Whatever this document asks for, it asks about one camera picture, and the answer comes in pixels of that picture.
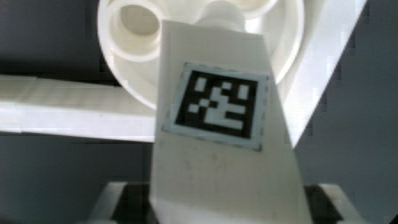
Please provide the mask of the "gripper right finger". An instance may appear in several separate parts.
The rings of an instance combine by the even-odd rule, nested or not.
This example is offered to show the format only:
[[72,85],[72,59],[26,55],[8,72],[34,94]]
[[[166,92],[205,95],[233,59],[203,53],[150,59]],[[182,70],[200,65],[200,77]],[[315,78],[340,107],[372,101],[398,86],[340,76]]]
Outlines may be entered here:
[[372,224],[337,184],[305,186],[313,224]]

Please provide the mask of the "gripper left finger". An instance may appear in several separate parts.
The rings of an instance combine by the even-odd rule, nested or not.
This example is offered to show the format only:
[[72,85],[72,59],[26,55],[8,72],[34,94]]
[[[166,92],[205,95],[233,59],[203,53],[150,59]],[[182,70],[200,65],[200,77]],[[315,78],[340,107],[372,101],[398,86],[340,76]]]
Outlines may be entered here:
[[90,217],[77,224],[157,224],[148,182],[111,182],[106,185]]

